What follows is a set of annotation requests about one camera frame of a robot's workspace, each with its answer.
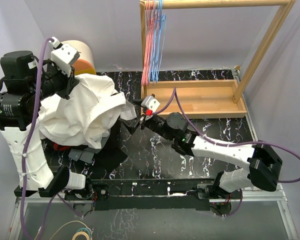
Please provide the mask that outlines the white shirt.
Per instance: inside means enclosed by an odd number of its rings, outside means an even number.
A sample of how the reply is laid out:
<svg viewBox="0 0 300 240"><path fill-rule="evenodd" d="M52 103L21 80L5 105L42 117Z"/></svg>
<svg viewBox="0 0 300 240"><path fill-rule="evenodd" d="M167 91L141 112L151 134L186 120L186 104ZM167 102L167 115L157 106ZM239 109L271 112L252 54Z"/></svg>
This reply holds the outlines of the white shirt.
<svg viewBox="0 0 300 240"><path fill-rule="evenodd" d="M40 138L62 146L101 149L102 139L110 135L118 118L129 121L137 117L135 107L107 75L85 73L75 78L79 83L68 100L55 94L41 101Z"/></svg>

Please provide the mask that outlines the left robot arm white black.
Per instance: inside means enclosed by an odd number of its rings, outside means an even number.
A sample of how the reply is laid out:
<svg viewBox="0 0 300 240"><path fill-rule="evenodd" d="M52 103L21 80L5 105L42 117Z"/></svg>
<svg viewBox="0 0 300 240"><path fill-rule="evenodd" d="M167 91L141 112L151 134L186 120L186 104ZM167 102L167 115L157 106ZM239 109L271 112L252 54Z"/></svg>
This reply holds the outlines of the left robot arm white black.
<svg viewBox="0 0 300 240"><path fill-rule="evenodd" d="M63 73L56 62L47 59L47 70L41 74L37 86L39 60L29 50L9 52L0 59L4 76L0 79L0 132L5 138L15 162L19 185L16 197L30 197L39 193L42 198L53 197L62 190L72 190L83 200L93 195L86 176L61 166L51 170L40 138L38 112L35 103L54 94L69 99L70 92L79 83L70 73Z"/></svg>

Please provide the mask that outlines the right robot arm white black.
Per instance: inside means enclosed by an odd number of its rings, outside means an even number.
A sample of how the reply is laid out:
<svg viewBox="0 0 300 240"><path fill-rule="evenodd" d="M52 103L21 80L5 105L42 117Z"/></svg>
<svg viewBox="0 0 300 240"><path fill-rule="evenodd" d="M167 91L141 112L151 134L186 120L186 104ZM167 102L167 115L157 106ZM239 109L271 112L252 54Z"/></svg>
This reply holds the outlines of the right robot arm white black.
<svg viewBox="0 0 300 240"><path fill-rule="evenodd" d="M166 118L149 114L150 111L145 109L135 124L125 119L120 119L120 122L130 134L134 134L137 128L155 132L171 141L171 147L180 155L212 158L239 167L231 172L219 172L212 185L198 188L198 192L223 199L248 187L276 191L283 161L271 146L261 142L240 145L200 136L189 129L189 122L179 112L172 112Z"/></svg>

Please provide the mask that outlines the red black plaid shirt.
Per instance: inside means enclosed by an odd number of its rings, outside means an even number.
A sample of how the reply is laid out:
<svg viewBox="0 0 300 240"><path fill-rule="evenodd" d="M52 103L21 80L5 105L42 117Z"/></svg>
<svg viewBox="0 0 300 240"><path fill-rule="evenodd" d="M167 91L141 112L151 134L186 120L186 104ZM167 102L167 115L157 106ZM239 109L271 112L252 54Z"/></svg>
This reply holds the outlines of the red black plaid shirt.
<svg viewBox="0 0 300 240"><path fill-rule="evenodd" d="M57 143L54 143L54 144L53 144L53 149L54 149L55 151L59 151L59 152L68 150L68 149L70 149L70 148L71 148L70 146L59 145L59 144L57 144Z"/></svg>

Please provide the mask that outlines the black garment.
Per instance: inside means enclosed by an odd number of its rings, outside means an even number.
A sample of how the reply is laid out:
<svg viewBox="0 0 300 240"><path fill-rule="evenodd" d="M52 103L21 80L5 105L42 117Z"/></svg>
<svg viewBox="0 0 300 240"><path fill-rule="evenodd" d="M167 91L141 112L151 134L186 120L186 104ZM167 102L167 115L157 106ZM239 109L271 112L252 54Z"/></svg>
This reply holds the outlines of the black garment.
<svg viewBox="0 0 300 240"><path fill-rule="evenodd" d="M121 123L119 120L110 129L110 135L102 150L94 155L94 164L91 167L91 179L101 179L105 174L112 172L126 159L127 154L120 148Z"/></svg>

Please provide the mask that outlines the wooden clothes rack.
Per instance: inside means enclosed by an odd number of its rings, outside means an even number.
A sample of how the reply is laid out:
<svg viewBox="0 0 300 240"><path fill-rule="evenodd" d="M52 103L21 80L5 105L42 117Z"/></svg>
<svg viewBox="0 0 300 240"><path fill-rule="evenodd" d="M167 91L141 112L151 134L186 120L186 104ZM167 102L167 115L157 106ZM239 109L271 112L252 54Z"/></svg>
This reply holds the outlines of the wooden clothes rack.
<svg viewBox="0 0 300 240"><path fill-rule="evenodd" d="M183 110L191 119L243 118L247 108L243 92L256 72L267 50L282 27L295 1L293 0L167 0L163 9L205 9L277 6L278 10L251 59L241 81L235 79L160 81L141 87L145 97L155 94L167 100L176 88Z"/></svg>

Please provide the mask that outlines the blue hangers bundle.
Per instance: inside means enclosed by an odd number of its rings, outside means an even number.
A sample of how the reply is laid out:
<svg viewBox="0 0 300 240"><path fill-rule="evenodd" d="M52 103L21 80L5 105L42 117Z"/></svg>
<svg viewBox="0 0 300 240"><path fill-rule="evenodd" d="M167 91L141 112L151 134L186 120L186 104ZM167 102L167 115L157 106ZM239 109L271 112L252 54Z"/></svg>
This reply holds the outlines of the blue hangers bundle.
<svg viewBox="0 0 300 240"><path fill-rule="evenodd" d="M163 13L163 0L154 0L153 17L152 17L152 48L149 64L149 83L157 83L159 81L159 72L162 63L162 55L165 43L166 14Z"/></svg>

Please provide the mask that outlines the pink hangers bundle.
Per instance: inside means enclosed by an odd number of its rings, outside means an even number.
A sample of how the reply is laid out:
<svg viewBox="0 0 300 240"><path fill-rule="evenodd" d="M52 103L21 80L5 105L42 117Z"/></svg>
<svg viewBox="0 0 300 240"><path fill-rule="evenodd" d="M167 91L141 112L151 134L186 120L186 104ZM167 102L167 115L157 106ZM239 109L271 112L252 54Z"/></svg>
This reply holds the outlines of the pink hangers bundle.
<svg viewBox="0 0 300 240"><path fill-rule="evenodd" d="M143 58L143 70L141 86L146 87L151 81L151 67L153 63L154 37L157 32L156 23L158 20L158 0L144 0L144 30L145 49Z"/></svg>

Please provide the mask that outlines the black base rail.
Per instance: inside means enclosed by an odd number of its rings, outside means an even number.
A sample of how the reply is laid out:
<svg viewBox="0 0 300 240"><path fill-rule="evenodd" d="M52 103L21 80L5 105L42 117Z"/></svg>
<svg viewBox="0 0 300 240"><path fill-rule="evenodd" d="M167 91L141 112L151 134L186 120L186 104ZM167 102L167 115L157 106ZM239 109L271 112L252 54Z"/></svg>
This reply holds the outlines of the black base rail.
<svg viewBox="0 0 300 240"><path fill-rule="evenodd" d="M95 179L81 190L66 190L64 200L91 203L95 211L117 209L193 209L229 214L243 194L213 193L211 179Z"/></svg>

